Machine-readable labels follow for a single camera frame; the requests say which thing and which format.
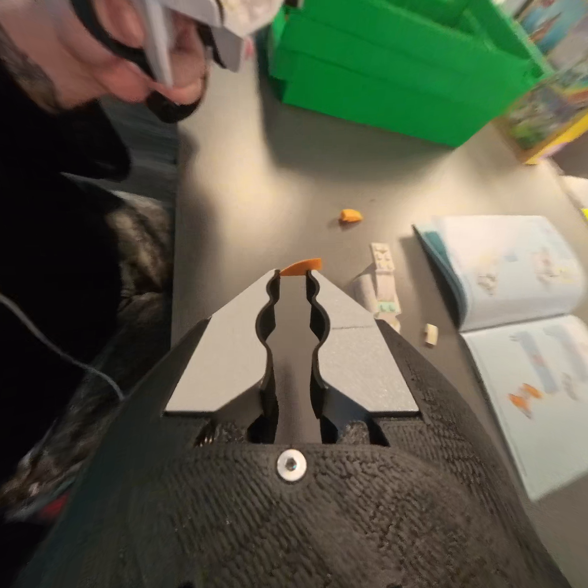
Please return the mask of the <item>long white lego assembly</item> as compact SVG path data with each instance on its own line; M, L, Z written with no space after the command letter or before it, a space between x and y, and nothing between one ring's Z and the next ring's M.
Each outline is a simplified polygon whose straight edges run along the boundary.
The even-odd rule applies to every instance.
M401 333L401 305L395 283L395 267L390 246L370 243L371 264L352 282L355 300L373 315Z

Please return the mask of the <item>open instruction booklet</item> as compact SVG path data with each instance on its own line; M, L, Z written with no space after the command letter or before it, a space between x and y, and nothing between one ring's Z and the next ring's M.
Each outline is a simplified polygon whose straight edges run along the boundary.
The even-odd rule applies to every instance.
M413 230L453 292L457 330L518 477L537 501L587 474L587 293L545 217L435 217Z

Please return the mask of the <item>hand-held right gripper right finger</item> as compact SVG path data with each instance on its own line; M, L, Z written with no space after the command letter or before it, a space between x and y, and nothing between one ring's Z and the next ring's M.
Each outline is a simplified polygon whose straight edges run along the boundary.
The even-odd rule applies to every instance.
M368 437L378 419L420 418L420 409L373 314L317 270L306 272L310 328L318 340L311 364L311 404L324 444L353 423Z

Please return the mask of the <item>person's left hand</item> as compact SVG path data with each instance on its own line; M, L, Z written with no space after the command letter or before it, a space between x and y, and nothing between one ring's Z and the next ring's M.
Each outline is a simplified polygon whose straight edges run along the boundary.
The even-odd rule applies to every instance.
M91 1L106 32L114 40L131 48L143 49L146 29L143 17L133 1ZM194 21L172 14L173 44L169 53L173 86L154 81L134 63L113 54L97 41L75 15L68 2L56 10L58 38L67 51L89 74L92 98L112 96L123 102L138 104L158 92L172 103L196 106L208 83L207 51Z

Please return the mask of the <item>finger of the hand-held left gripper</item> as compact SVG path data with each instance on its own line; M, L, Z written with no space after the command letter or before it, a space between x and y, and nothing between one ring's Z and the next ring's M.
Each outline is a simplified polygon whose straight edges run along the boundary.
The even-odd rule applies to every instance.
M211 28L228 31L239 38L250 36L264 27L252 28L250 26L241 27L229 24L225 21L221 1L160 1L160 4Z

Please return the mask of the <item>yellow lego set box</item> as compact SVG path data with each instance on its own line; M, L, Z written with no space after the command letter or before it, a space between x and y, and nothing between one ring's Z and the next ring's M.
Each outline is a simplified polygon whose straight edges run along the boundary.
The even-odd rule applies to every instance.
M518 160L536 165L587 131L587 1L504 1L553 70L497 120Z

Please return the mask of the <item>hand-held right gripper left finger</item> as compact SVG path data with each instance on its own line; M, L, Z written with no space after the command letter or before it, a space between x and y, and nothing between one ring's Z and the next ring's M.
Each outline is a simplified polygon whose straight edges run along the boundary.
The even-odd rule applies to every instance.
M270 270L210 316L165 415L233 423L252 443L274 443L279 407L268 337L280 281Z

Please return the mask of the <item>person's left forearm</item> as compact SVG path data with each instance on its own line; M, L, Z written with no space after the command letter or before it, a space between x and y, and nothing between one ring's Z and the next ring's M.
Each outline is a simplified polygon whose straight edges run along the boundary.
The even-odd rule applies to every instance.
M131 169L99 100L65 108L45 72L1 28L1 168L119 181Z

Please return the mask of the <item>green plastic bin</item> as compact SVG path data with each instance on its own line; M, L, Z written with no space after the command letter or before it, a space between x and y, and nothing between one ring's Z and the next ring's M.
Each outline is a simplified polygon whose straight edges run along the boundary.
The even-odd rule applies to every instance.
M553 72L492 1L303 1L266 47L283 104L451 148Z

